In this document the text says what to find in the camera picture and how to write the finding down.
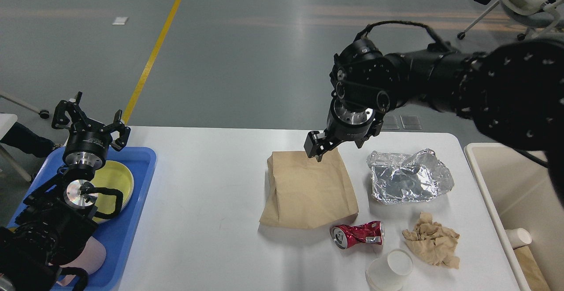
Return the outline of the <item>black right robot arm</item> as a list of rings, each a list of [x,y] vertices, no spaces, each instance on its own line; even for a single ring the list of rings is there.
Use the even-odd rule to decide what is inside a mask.
[[[554,192],[563,203],[564,44],[562,36],[538,36],[491,52],[460,52],[420,22],[433,42],[414,52],[383,54],[361,30],[333,56],[332,100],[323,131],[304,142],[309,158],[343,142],[358,148],[379,135],[387,113],[406,104],[425,105],[473,120],[481,134],[509,148],[543,152]]]

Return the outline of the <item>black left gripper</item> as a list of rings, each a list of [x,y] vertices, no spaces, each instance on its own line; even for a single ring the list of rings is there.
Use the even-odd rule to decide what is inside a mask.
[[[104,134],[89,131],[86,114],[79,106],[82,92],[78,91],[74,98],[61,100],[52,115],[51,127],[54,130],[67,130],[68,142],[63,153],[63,162],[67,166],[87,165],[99,170],[106,163],[109,145],[120,152],[128,143],[131,128],[122,121],[123,110],[115,113],[114,121],[104,126]],[[118,132],[118,138],[111,134]]]

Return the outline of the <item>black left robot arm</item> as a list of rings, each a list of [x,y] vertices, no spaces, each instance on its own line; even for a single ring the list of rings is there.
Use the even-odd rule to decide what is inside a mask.
[[[111,124],[89,118],[79,106],[82,92],[61,100],[52,128],[68,130],[63,165],[55,175],[23,200],[26,208],[16,217],[16,229],[1,228],[1,289],[49,291],[60,276],[77,278],[73,290],[89,283],[86,269],[64,267],[75,260],[97,230],[95,217],[109,220],[122,210],[123,192],[93,185],[105,166],[110,148],[117,152],[128,141],[130,128],[115,113]]]

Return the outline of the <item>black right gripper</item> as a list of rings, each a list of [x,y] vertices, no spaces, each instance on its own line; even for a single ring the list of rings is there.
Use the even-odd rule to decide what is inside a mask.
[[[383,114],[372,108],[352,112],[339,99],[333,99],[324,131],[310,131],[304,142],[308,158],[322,162],[324,154],[343,142],[355,142],[360,149],[371,136],[377,136],[383,125]]]

